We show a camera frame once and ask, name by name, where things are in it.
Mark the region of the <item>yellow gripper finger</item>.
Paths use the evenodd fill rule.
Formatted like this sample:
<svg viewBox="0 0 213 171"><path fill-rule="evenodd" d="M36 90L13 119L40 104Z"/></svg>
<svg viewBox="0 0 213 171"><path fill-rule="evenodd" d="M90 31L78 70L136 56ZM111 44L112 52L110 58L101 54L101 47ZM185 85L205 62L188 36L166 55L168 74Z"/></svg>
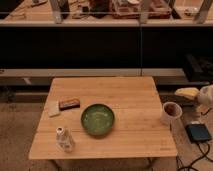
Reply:
<svg viewBox="0 0 213 171"><path fill-rule="evenodd" d="M177 96L182 96L188 99L194 99L198 93L199 90L195 87L180 88L175 91Z"/></svg>

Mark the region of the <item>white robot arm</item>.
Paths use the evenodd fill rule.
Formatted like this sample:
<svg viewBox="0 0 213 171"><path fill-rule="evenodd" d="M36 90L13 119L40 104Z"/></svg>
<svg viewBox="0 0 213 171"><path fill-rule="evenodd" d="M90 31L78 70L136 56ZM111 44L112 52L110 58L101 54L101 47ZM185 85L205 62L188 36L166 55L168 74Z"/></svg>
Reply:
<svg viewBox="0 0 213 171"><path fill-rule="evenodd" d="M213 108L213 85L179 88L175 91L176 96L185 97L189 100L196 100L201 106Z"/></svg>

